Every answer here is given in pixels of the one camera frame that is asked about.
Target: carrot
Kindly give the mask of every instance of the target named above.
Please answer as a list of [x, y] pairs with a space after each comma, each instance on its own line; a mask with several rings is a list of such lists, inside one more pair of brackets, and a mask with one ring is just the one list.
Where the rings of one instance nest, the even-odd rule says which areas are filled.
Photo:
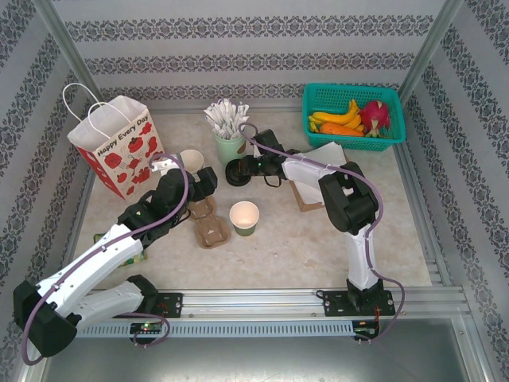
[[351, 137], [363, 137], [362, 131], [355, 131], [350, 127], [340, 125], [339, 123], [326, 122], [320, 126], [322, 134], [348, 135]]

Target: white paper cup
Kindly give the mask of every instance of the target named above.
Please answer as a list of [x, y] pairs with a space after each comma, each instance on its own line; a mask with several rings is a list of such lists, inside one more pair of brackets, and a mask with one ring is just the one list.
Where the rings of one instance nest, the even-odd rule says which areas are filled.
[[204, 156], [198, 150], [184, 150], [180, 153], [185, 170], [199, 181], [196, 173], [204, 168]]
[[241, 236], [252, 235], [259, 218], [258, 207], [250, 201], [240, 201], [230, 209], [230, 220], [235, 231]]

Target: gift bag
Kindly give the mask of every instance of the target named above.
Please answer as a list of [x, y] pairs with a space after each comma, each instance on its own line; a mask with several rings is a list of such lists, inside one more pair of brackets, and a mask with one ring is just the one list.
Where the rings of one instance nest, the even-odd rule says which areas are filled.
[[[65, 91], [72, 85], [82, 86], [96, 101], [84, 120], [65, 100]], [[108, 103], [99, 102], [82, 84], [67, 85], [62, 96], [66, 108], [80, 121], [68, 134], [69, 141], [108, 189], [129, 199], [149, 179], [150, 158], [164, 152], [146, 105], [123, 95]]]

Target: dragon fruit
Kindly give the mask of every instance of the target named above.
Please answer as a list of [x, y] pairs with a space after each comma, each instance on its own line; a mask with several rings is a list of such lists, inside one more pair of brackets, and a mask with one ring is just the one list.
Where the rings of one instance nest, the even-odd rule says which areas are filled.
[[380, 129], [386, 127], [389, 130], [389, 107], [382, 101], [371, 101], [359, 111], [360, 118], [364, 125], [366, 137], [379, 137]]

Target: paper bag handle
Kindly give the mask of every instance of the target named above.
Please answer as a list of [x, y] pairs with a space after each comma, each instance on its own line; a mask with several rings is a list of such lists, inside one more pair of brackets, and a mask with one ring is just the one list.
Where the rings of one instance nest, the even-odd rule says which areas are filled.
[[67, 104], [67, 100], [65, 99], [65, 91], [70, 88], [72, 85], [78, 85], [78, 86], [81, 86], [82, 88], [85, 88], [85, 90], [87, 90], [87, 92], [90, 93], [90, 95], [94, 98], [94, 100], [96, 102], [99, 102], [99, 100], [97, 99], [97, 97], [95, 96], [94, 93], [92, 93], [92, 91], [87, 88], [85, 85], [83, 84], [80, 84], [79, 82], [73, 82], [71, 84], [68, 84], [65, 86], [64, 90], [62, 90], [62, 98], [64, 99], [64, 104], [65, 104], [65, 107], [67, 108], [67, 110], [69, 111], [69, 113], [71, 113], [72, 115], [74, 115], [74, 118], [78, 119], [80, 122], [81, 122], [81, 119], [80, 117], [78, 117], [76, 114], [74, 114], [71, 110], [71, 108], [69, 107], [69, 105]]
[[127, 120], [127, 123], [130, 123], [130, 120], [126, 117], [126, 115], [124, 113], [122, 113], [118, 108], [116, 108], [115, 106], [113, 105], [110, 105], [108, 102], [97, 102], [97, 103], [94, 103], [92, 106], [90, 106], [90, 109], [88, 109], [88, 122], [90, 123], [90, 126], [92, 129], [94, 129], [95, 131], [97, 131], [98, 133], [104, 135], [106, 138], [110, 139], [111, 137], [108, 137], [106, 134], [104, 134], [101, 130], [97, 129], [94, 124], [92, 123], [92, 121], [90, 120], [90, 113], [92, 112], [92, 109], [94, 108], [94, 106], [98, 106], [98, 105], [107, 105], [109, 107], [113, 107], [116, 111], [118, 111], [120, 114], [122, 114], [122, 117], [124, 117], [126, 120]]

